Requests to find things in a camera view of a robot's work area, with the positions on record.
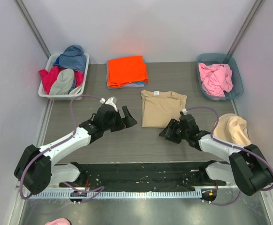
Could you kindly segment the beige t shirt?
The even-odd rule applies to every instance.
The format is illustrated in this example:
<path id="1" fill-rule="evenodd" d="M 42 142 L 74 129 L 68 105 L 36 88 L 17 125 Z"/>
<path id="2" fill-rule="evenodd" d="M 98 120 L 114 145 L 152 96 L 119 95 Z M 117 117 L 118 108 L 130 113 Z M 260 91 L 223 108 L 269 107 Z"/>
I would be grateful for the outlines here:
<path id="1" fill-rule="evenodd" d="M 171 119 L 179 120 L 187 96 L 174 91 L 141 91 L 142 127 L 166 128 Z"/>

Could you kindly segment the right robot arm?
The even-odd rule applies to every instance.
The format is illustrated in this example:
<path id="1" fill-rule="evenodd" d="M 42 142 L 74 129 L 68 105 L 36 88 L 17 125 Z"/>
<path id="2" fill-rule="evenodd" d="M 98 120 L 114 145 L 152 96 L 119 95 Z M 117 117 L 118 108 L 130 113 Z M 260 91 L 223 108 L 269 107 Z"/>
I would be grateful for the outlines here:
<path id="1" fill-rule="evenodd" d="M 200 130 L 190 114 L 182 115 L 179 120 L 171 119 L 159 135 L 174 143 L 186 140 L 190 147 L 224 160 L 223 163 L 212 161 L 198 173 L 203 185 L 221 180 L 237 185 L 247 196 L 273 188 L 273 168 L 258 146 L 242 147 L 217 139 L 210 132 Z"/>

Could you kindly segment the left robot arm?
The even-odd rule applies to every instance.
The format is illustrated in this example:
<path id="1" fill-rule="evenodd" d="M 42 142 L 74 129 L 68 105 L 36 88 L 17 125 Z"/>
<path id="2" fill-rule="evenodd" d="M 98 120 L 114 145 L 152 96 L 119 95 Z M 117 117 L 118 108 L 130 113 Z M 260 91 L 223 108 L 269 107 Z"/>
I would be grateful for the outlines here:
<path id="1" fill-rule="evenodd" d="M 26 147 L 14 176 L 20 182 L 20 190 L 27 188 L 31 195 L 44 191 L 50 184 L 71 182 L 76 187 L 86 183 L 86 175 L 72 163 L 58 162 L 74 152 L 101 138 L 106 131 L 116 132 L 137 124 L 126 106 L 124 117 L 112 105 L 103 104 L 89 120 L 82 122 L 73 132 L 50 144 Z"/>

